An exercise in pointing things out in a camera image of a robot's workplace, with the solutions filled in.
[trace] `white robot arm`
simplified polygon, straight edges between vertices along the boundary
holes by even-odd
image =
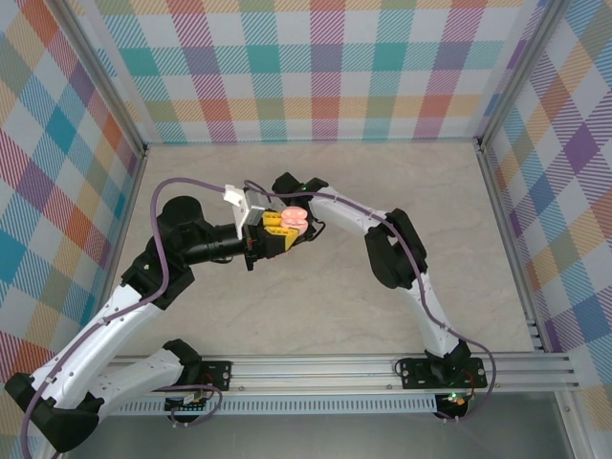
[[[351,201],[350,199],[339,194],[330,186],[322,188],[320,192],[342,197],[348,201]],[[350,208],[347,205],[338,202],[338,200],[331,198],[321,198],[318,196],[314,197],[310,202],[310,209],[318,220],[321,220],[327,224],[335,224],[357,236],[365,236],[370,229],[380,225],[380,223],[377,220],[374,220],[371,216],[365,215],[362,212],[354,208]],[[371,209],[371,213],[382,218],[386,218],[386,213],[383,211]],[[438,320],[449,326],[448,319],[444,313],[444,310],[442,309],[442,306],[440,305],[440,301],[438,301],[438,298],[431,287],[429,274],[422,273],[422,279],[426,287],[426,303],[429,310],[436,318],[438,318]],[[423,308],[421,293],[417,283],[413,282],[412,287],[409,289],[401,288],[400,292],[406,297],[412,312],[417,319],[426,350],[440,358],[442,358],[445,354],[450,354],[457,346],[459,340],[429,319],[425,309]]]
[[[131,335],[162,314],[195,280],[190,265],[208,261],[223,263],[242,254],[251,271],[258,259],[272,258],[295,245],[314,240],[322,230],[316,228],[317,222],[335,224],[364,237],[374,275],[386,287],[399,288],[417,318],[426,348],[427,359],[423,359],[427,361],[426,372],[438,384],[454,383],[464,365],[473,361],[468,346],[446,327],[434,323],[423,308],[415,281],[417,276],[423,280],[429,311],[450,326],[429,281],[425,248],[403,211],[395,209],[387,213],[371,209],[366,214],[339,202],[340,198],[347,198],[320,179],[302,184],[289,173],[276,180],[273,190],[290,197],[266,203],[252,189],[226,186],[224,199],[233,204],[235,221],[215,227],[204,219],[201,205],[194,198],[181,196],[168,201],[157,217],[170,275],[164,294],[121,317],[107,319],[150,297],[162,285],[161,261],[151,239],[123,274],[121,285],[107,303],[60,354],[31,375],[15,374],[7,381],[6,390],[24,411],[41,384],[47,384],[35,404],[32,421],[57,451],[78,446],[102,419],[130,400],[160,387],[201,382],[199,354],[179,339],[168,342],[144,361],[116,373],[100,375]],[[303,191],[318,195],[303,196]],[[305,232],[279,224],[280,214],[270,209],[284,207],[307,210]],[[388,229],[374,215],[393,225],[402,236],[416,259],[418,273],[414,273],[397,242],[390,240]],[[96,324],[101,326],[92,332],[90,329]],[[84,341],[50,378],[56,363],[80,339]]]

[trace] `beige floor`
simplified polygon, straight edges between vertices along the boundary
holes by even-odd
[[[247,143],[154,147],[120,260],[119,274],[151,234],[149,200],[163,179],[188,176],[217,185],[252,179],[269,187],[291,171],[318,176],[339,192],[379,209],[403,208],[420,233],[434,289],[457,330],[493,351],[532,350],[523,311],[480,170],[469,143]],[[232,221],[210,191],[190,194],[213,224]],[[150,354],[181,338],[202,354],[421,352],[411,312],[370,272],[362,239],[329,228],[313,244],[261,260],[193,268],[196,283],[123,354]]]

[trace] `pink object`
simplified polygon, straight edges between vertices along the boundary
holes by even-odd
[[[308,222],[306,221],[308,211],[304,208],[285,208],[280,216],[282,217],[280,222],[282,228],[293,228],[297,230],[300,236],[308,229]]]
[[[283,212],[280,214],[280,216],[283,217],[283,220],[288,219],[288,218],[295,218],[297,220],[305,220],[306,217],[308,216],[308,210],[304,208],[296,208],[296,207],[285,208]]]

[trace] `plaid backdrop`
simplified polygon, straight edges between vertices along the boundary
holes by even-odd
[[[0,457],[23,413],[3,391],[89,320],[137,156],[42,0],[0,0]]]
[[[612,1],[573,2],[490,147],[546,332],[611,457]]]
[[[471,138],[544,3],[71,0],[154,142]]]

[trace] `purple cable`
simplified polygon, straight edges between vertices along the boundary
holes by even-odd
[[[158,255],[160,257],[160,264],[162,266],[162,276],[163,276],[163,280],[162,280],[162,285],[160,286],[160,288],[158,289],[157,292],[155,292],[153,295],[144,298],[142,300],[140,300],[138,303],[134,304],[133,306],[130,306],[128,308],[125,308],[122,311],[119,311],[117,313],[114,313],[110,316],[105,317],[104,322],[108,323],[111,320],[114,320],[115,318],[121,317],[121,316],[125,316],[126,314],[131,313],[132,311],[150,303],[151,301],[154,301],[155,299],[159,298],[164,292],[165,289],[168,286],[169,283],[169,272],[168,272],[168,265],[167,265],[167,260],[165,258],[165,252],[164,252],[164,246],[162,244],[162,237],[160,236],[160,229],[157,225],[157,202],[158,199],[160,197],[160,193],[162,192],[162,189],[164,189],[166,186],[171,185],[171,184],[177,184],[177,183],[182,183],[182,184],[190,184],[190,185],[195,185],[195,186],[201,186],[203,188],[207,188],[210,189],[212,191],[218,191],[220,193],[225,192],[225,188],[222,186],[215,186],[212,184],[209,184],[207,182],[202,182],[200,180],[195,180],[195,179],[189,179],[187,177],[176,177],[173,179],[167,179],[164,180],[163,182],[161,182],[159,185],[157,185],[157,187],[155,188],[155,191],[153,191],[153,196],[151,197],[151,204],[149,206],[149,217],[150,217],[150,222],[151,222],[151,228],[153,230],[153,239],[155,241],[155,248],[157,249]],[[358,210],[359,212],[363,213],[364,215],[370,216],[371,218],[375,219],[376,221],[382,223],[383,225],[385,225],[386,227],[389,228],[389,230],[391,231],[391,233],[398,239],[398,242],[400,243],[400,245],[402,246],[402,249],[404,250],[406,256],[408,257],[408,260],[410,262],[410,265],[412,266],[412,269],[414,270],[415,273],[419,272],[417,263],[414,259],[414,256],[412,255],[412,252],[410,251],[410,248],[408,247],[408,245],[406,244],[406,242],[404,241],[404,239],[401,237],[401,235],[397,232],[397,230],[390,224],[388,223],[386,220],[384,220],[383,218],[379,217],[378,215],[372,214],[370,212],[369,209],[364,208],[362,206],[359,206],[347,199],[338,197],[338,196],[334,196],[331,194],[326,194],[326,193],[319,193],[319,192],[313,192],[313,191],[303,191],[303,192],[298,192],[298,193],[288,193],[288,194],[277,194],[277,193],[270,193],[268,191],[265,190],[265,188],[263,186],[258,185],[257,183],[253,182],[253,181],[245,181],[245,186],[248,189],[251,189],[253,191],[256,191],[258,193],[263,194],[264,196],[268,197],[268,198],[291,198],[291,197],[304,197],[304,196],[318,196],[321,198],[327,198],[327,199],[334,199],[336,201],[339,201],[345,205],[347,205],[350,208],[354,208],[355,210]],[[491,360],[491,365],[492,365],[492,377],[491,377],[491,383],[489,384],[489,389],[487,390],[487,393],[485,394],[485,398],[483,399],[483,401],[480,403],[480,405],[478,407],[476,407],[471,413],[469,413],[468,415],[466,415],[463,419],[468,419],[469,417],[471,417],[484,403],[485,401],[489,398],[489,396],[492,393],[492,389],[494,387],[495,384],[495,379],[496,379],[496,375],[497,375],[497,367],[495,365],[495,359],[493,357],[492,352],[485,347],[483,344],[480,344],[477,341],[474,341],[473,339],[469,339],[466,337],[463,337],[462,335],[460,335],[459,333],[455,332],[454,330],[448,328],[446,326],[445,323],[441,322],[440,320],[438,320],[436,317],[433,316],[433,314],[431,313],[431,311],[429,310],[427,304],[426,304],[426,298],[425,298],[425,285],[423,284],[423,279],[418,275],[416,276],[417,278],[417,282],[419,284],[419,290],[421,291],[421,302],[423,304],[423,308],[426,311],[427,316],[429,317],[429,319],[435,323],[436,325],[446,329],[451,335],[455,336],[456,338],[462,339],[463,341],[472,344],[474,346],[477,346],[479,348],[481,348],[483,351],[485,351],[485,353],[489,356],[489,359]],[[52,380],[53,377],[59,373],[61,371],[62,365],[74,354],[74,352],[77,350],[77,348],[85,341],[87,340],[92,334],[94,334],[98,328],[100,328],[102,325],[100,323],[95,323],[94,325],[92,325],[91,328],[89,328],[85,333],[83,333],[83,335],[77,339],[75,341],[75,343],[70,346],[66,352],[64,353],[64,355],[57,361],[57,363],[55,364],[54,368],[49,372],[49,375],[45,378],[45,381],[42,382],[42,384],[38,387],[38,390],[36,390],[36,392],[34,393],[32,399],[30,400],[30,403],[28,404],[28,407],[26,409],[23,421],[21,423],[21,434],[20,434],[20,443],[21,443],[21,449],[23,452],[23,455],[25,457],[25,459],[33,459],[32,455],[30,454],[30,449],[28,447],[28,427],[29,427],[29,423],[30,423],[30,419],[32,418],[32,414],[33,414],[33,410],[34,407],[36,406],[38,400],[40,400],[40,397],[42,396],[43,392],[45,391],[45,389],[48,387],[48,383],[47,380]],[[189,386],[175,386],[174,388],[176,390],[181,390],[181,387],[184,388],[188,388]],[[202,388],[201,385],[196,385],[196,386],[192,386],[192,388]],[[220,400],[219,400],[219,404],[217,406],[220,406],[221,403],[221,399],[222,399],[222,395],[219,393],[220,395]],[[58,457],[59,453],[57,452],[54,456],[53,459],[55,459],[56,457]]]
[[[168,264],[165,259],[164,246],[162,245],[162,237],[160,236],[160,229],[157,226],[157,201],[158,201],[158,198],[160,197],[160,193],[162,192],[162,189],[164,189],[166,186],[170,184],[177,184],[177,183],[202,186],[204,188],[211,189],[212,191],[218,191],[220,193],[225,192],[225,188],[222,186],[215,186],[215,185],[208,184],[206,182],[201,182],[199,180],[188,179],[188,178],[183,178],[183,177],[177,177],[174,179],[164,180],[159,185],[157,185],[157,187],[155,188],[155,191],[153,191],[153,196],[151,197],[151,204],[149,207],[149,214],[150,214],[149,216],[151,219],[151,228],[153,229],[153,239],[155,240],[155,247],[157,249],[158,255],[160,256],[160,264],[162,265],[162,275],[163,275],[162,286],[153,295],[147,298],[141,299],[135,305],[130,306],[129,308],[124,309],[123,311],[119,311],[110,316],[107,316],[105,318],[105,323],[108,323],[117,317],[125,316],[126,314],[131,313],[132,311],[140,308],[141,306],[144,306],[145,304],[148,304],[151,301],[156,300],[165,292],[165,289],[167,288],[168,282],[169,282],[169,273],[168,273]],[[81,337],[77,339],[75,343],[66,350],[66,352],[61,357],[61,359],[57,360],[57,363],[55,364],[54,368],[49,372],[49,375],[47,376],[47,378],[45,378],[45,381],[43,381],[40,387],[38,387],[38,390],[36,390],[32,399],[30,400],[30,403],[28,404],[28,408],[26,409],[26,412],[24,414],[23,421],[21,423],[21,434],[20,434],[21,450],[23,452],[25,459],[33,459],[32,454],[30,453],[30,449],[28,447],[28,427],[30,424],[30,419],[32,418],[34,407],[36,406],[36,403],[38,402],[38,400],[40,400],[40,397],[42,396],[43,392],[49,385],[47,381],[53,380],[55,375],[61,371],[62,365],[66,363],[66,361],[70,358],[70,356],[74,354],[77,348],[85,340],[91,337],[92,334],[94,334],[97,331],[97,329],[100,328],[101,326],[102,325],[99,323],[95,323],[94,325],[92,325],[90,329],[88,329],[85,333],[83,333],[83,335],[81,335]],[[53,456],[54,459],[58,455],[59,453],[56,453]]]
[[[174,413],[179,409],[179,408],[172,408],[172,410],[170,411],[170,420],[172,420],[172,423],[174,423],[174,427],[182,427],[182,428],[189,428],[192,426],[197,426],[201,423],[203,423],[204,421],[207,421],[208,419],[210,419],[212,417],[212,415],[214,413],[216,413],[219,408],[221,407],[221,402],[223,402],[223,392],[221,392],[221,389],[218,389],[217,387],[215,387],[214,385],[203,385],[203,384],[192,384],[192,385],[169,385],[167,387],[160,387],[157,390],[166,390],[166,391],[172,391],[172,390],[192,390],[192,389],[200,389],[200,390],[210,390],[212,392],[214,392],[215,394],[217,394],[219,396],[219,401],[217,402],[217,405],[210,411],[210,413],[205,414],[204,416],[200,416],[198,419],[196,419],[195,421],[192,421],[190,423],[179,423],[176,419],[174,419]]]
[[[400,233],[395,229],[395,227],[393,227],[393,225],[391,225],[389,222],[387,222],[386,220],[384,220],[382,217],[376,215],[375,213],[372,213],[372,211],[368,208],[365,208],[363,206],[360,206],[359,204],[355,204],[352,201],[349,201],[348,199],[344,199],[341,196],[335,196],[333,194],[327,194],[327,193],[319,193],[319,192],[314,192],[314,191],[300,191],[298,193],[285,193],[285,194],[279,194],[279,193],[270,193],[269,191],[265,191],[265,188],[263,188],[263,186],[256,184],[255,182],[252,181],[245,181],[245,186],[253,191],[257,191],[259,193],[264,194],[265,196],[269,197],[269,198],[299,198],[299,197],[314,197],[314,196],[318,196],[320,198],[326,198],[326,199],[333,199],[334,201],[338,201],[339,203],[343,203],[346,206],[353,208],[361,213],[363,213],[364,215],[376,220],[379,223],[382,223],[383,225],[385,225],[390,231],[391,233],[397,238],[398,242],[400,243],[400,245],[402,246],[402,249],[404,250],[405,255],[408,257],[408,261],[410,262],[410,266],[412,267],[412,270],[415,273],[419,273],[419,267],[417,265],[416,260],[414,259],[414,255],[412,255],[412,251],[410,251],[410,248],[408,247],[408,245],[406,244],[406,242],[404,241],[404,239],[402,238],[402,236],[400,235]],[[492,374],[491,374],[491,381],[489,383],[489,387],[487,389],[487,392],[485,393],[485,396],[482,400],[482,402],[475,408],[473,409],[470,413],[466,414],[466,416],[463,417],[463,420],[467,420],[469,418],[471,418],[476,412],[479,411],[479,409],[485,404],[485,402],[489,399],[493,388],[495,387],[495,381],[497,379],[497,365],[495,364],[495,358],[493,356],[493,353],[489,350],[488,347],[486,347],[484,344],[481,344],[478,341],[474,341],[473,339],[469,339],[464,337],[463,335],[459,334],[458,332],[455,332],[453,329],[451,329],[450,327],[448,327],[444,322],[438,320],[429,310],[429,307],[427,306],[427,302],[426,302],[426,298],[425,298],[425,284],[423,283],[423,279],[417,275],[417,283],[419,284],[419,291],[421,294],[421,303],[423,305],[423,309],[425,310],[427,317],[429,317],[429,320],[431,320],[433,323],[435,323],[436,325],[438,325],[439,327],[441,327],[442,329],[446,330],[447,332],[449,332],[451,335],[453,335],[454,337],[458,338],[458,339],[462,339],[463,341],[472,344],[476,347],[479,347],[480,349],[482,349],[487,356],[489,357],[489,359],[491,360],[491,368],[492,368]]]

